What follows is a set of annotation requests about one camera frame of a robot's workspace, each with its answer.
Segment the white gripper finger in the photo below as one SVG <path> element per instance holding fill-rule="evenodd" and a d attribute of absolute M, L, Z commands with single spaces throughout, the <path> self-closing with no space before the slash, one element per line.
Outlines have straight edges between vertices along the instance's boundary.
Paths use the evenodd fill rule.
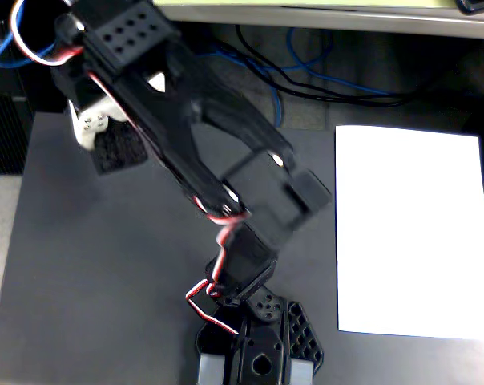
<path fill-rule="evenodd" d="M 158 72 L 154 74 L 147 81 L 149 85 L 158 92 L 164 93 L 166 91 L 166 79 L 163 72 Z"/>

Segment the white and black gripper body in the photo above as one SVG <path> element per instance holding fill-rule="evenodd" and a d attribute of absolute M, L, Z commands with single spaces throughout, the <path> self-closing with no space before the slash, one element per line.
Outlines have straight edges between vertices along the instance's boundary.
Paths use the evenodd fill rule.
<path fill-rule="evenodd" d="M 70 100 L 72 128 L 77 143 L 86 150 L 95 148 L 95 137 L 105 132 L 111 121 L 125 123 L 126 115 L 110 98 L 101 98 L 81 110 Z"/>

